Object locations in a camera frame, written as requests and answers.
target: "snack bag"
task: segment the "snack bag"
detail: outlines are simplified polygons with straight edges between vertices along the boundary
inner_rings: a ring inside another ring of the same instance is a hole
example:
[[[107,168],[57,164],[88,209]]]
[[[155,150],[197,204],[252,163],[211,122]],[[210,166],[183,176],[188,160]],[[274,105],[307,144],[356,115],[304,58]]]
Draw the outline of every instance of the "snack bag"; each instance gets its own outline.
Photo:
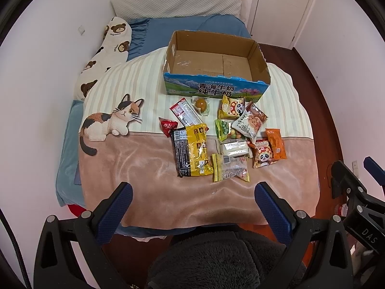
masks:
[[[202,98],[194,96],[191,99],[194,110],[201,116],[208,116],[210,112],[209,98]]]
[[[221,154],[230,157],[249,155],[249,146],[246,140],[234,140],[220,145]]]
[[[232,123],[232,128],[239,131],[255,144],[259,128],[267,121],[268,117],[252,101],[246,106],[243,114]]]
[[[258,140],[255,143],[255,161],[253,168],[262,167],[275,163],[273,152],[271,151],[269,141]]]
[[[224,95],[219,106],[218,119],[236,119],[244,111],[244,98],[231,99]]]
[[[266,128],[266,135],[271,144],[274,159],[287,159],[285,145],[279,129]]]
[[[247,157],[231,158],[221,154],[213,154],[214,181],[221,181],[227,178],[238,176],[244,181],[250,181],[247,171]]]
[[[175,116],[185,127],[203,124],[203,121],[200,119],[198,114],[195,112],[193,107],[186,101],[185,98],[180,99],[177,103],[170,107],[170,110],[175,114]]]
[[[206,149],[206,124],[171,131],[178,176],[203,176],[214,172]]]
[[[178,127],[178,122],[174,122],[173,120],[159,118],[160,128],[163,133],[170,138],[170,132]]]
[[[231,127],[231,122],[221,119],[216,119],[214,122],[215,132],[220,141],[225,141],[226,139],[245,139],[240,132]]]

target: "cardboard box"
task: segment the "cardboard box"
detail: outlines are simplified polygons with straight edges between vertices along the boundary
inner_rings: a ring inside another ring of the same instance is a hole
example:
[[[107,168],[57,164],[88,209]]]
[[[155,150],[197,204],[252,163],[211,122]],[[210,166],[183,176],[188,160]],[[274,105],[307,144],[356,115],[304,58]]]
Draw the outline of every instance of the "cardboard box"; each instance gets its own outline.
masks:
[[[222,33],[180,30],[167,48],[163,77],[168,95],[258,101],[270,74],[257,42]]]

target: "black fleece fabric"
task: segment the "black fleece fabric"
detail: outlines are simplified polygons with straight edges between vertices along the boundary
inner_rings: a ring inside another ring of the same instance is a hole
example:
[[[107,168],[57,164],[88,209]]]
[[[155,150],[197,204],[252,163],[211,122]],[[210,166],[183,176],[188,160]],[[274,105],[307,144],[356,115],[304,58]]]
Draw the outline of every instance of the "black fleece fabric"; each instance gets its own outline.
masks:
[[[147,289],[254,289],[285,249],[236,225],[176,241],[150,267]],[[301,282],[305,270],[301,264],[289,288]]]

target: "screw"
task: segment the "screw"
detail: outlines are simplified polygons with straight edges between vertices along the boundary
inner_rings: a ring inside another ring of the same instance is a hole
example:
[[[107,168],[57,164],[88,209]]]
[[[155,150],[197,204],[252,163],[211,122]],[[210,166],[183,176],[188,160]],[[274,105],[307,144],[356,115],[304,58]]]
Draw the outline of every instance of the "screw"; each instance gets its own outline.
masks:
[[[306,212],[299,210],[299,211],[297,211],[297,216],[299,218],[305,218],[306,217]]]
[[[84,211],[81,215],[82,218],[89,218],[91,216],[91,212],[90,211]]]
[[[333,215],[333,220],[339,223],[341,221],[341,217],[339,217],[338,215]]]
[[[47,222],[52,223],[55,220],[55,215],[50,215],[47,217]]]

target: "striped blanket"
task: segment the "striped blanket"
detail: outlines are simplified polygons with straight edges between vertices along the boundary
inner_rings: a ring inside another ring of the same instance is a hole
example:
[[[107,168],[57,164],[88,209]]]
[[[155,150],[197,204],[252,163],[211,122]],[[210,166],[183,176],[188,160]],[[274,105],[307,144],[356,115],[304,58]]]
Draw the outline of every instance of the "striped blanket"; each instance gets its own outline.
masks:
[[[82,122],[93,113],[111,113],[125,93],[133,101],[144,99],[139,114],[142,123],[131,122],[127,136],[109,134],[102,142],[85,139],[97,149],[95,156],[79,149],[87,209],[93,210],[126,181],[133,186],[134,199],[122,219],[123,226],[173,229],[226,222],[265,224],[254,201],[254,187],[266,181],[294,210],[313,216],[319,199],[313,134],[291,77],[268,63],[271,85],[257,102],[269,116],[260,131],[279,128],[288,159],[256,169],[249,159],[250,182],[233,177],[214,183],[212,175],[179,178],[173,146],[158,120],[176,120],[169,107],[181,99],[166,95],[162,75],[165,53],[166,48],[161,48],[110,68],[87,94]],[[220,101],[210,99],[210,115],[202,118],[210,128],[209,154],[217,152],[214,120]]]
[[[88,93],[84,102],[82,122],[93,113],[111,113],[122,97],[129,93],[134,101],[144,99],[141,109],[142,123],[130,123],[130,132],[162,133],[158,117],[175,120],[170,106],[182,98],[177,95],[166,95],[162,72],[166,50],[166,47],[160,48],[110,68]],[[268,67],[271,85],[257,102],[257,106],[269,119],[259,130],[259,135],[268,127],[279,128],[282,137],[312,139],[309,116],[300,104],[290,75],[272,63],[268,63]],[[216,110],[220,102],[220,99],[210,99],[211,112],[208,116],[202,117],[210,128],[207,132],[209,136],[215,136],[214,120],[217,119]]]

